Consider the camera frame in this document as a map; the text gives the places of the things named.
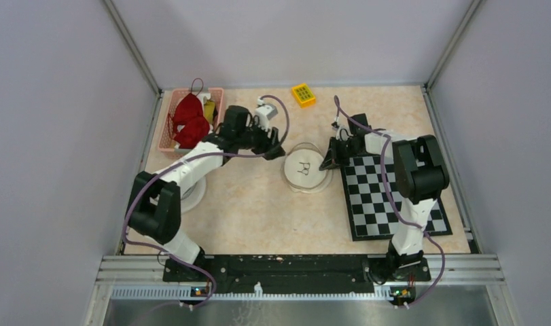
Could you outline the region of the red bra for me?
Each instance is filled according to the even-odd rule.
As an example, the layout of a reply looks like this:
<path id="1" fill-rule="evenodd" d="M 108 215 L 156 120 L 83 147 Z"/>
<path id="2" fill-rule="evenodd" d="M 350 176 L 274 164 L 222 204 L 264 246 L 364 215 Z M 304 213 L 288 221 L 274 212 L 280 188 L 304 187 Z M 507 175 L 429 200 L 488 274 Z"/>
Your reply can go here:
<path id="1" fill-rule="evenodd" d="M 204 82 L 197 77 L 192 81 L 190 91 L 168 113 L 168 134 L 179 149 L 192 149 L 208 134 L 211 124 L 203 115 L 203 104 L 198 95 L 203 91 Z"/>

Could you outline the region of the white bra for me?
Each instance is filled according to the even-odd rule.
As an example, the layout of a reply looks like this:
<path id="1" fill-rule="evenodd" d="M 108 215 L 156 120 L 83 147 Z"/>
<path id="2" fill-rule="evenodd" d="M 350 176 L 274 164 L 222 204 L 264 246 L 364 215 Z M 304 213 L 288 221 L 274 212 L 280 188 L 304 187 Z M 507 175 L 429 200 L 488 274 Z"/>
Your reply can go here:
<path id="1" fill-rule="evenodd" d="M 213 129 L 214 119 L 215 102 L 210 93 L 189 93 L 183 97 L 171 116 L 175 148 L 193 149 Z"/>

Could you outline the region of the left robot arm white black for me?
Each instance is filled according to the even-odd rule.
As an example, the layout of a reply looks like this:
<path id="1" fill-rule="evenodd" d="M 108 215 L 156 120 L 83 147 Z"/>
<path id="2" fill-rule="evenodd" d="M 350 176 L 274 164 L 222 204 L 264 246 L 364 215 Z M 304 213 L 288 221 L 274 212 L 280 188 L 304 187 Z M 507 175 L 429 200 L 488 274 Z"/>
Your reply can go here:
<path id="1" fill-rule="evenodd" d="M 270 120 L 277 108 L 259 105 L 254 112 L 231 105 L 216 131 L 204 136 L 187 154 L 158 173 L 139 173 L 134 180 L 125 224 L 152 239 L 161 251 L 181 260 L 179 272 L 198 280 L 205 272 L 201 247 L 181 229 L 181 198 L 205 175 L 250 150 L 250 158 L 273 160 L 285 155 L 277 128 Z"/>

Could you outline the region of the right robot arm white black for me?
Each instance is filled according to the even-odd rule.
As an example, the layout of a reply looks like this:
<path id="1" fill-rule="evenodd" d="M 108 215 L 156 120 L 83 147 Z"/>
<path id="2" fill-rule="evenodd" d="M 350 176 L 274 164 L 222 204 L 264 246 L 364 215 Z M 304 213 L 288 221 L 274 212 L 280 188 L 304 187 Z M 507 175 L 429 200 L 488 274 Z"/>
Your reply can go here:
<path id="1" fill-rule="evenodd" d="M 380 156 L 382 181 L 387 182 L 385 161 L 393 161 L 395 184 L 402 203 L 394 213 L 399 221 L 389 242 L 385 270 L 395 280 L 405 279 L 423 258 L 423 238 L 428 217 L 442 190 L 449 185 L 448 170 L 433 135 L 411 138 L 386 130 L 372 130 L 366 115 L 348 118 L 348 126 L 332 123 L 335 136 L 320 170 L 347 166 L 353 156 L 366 153 Z"/>

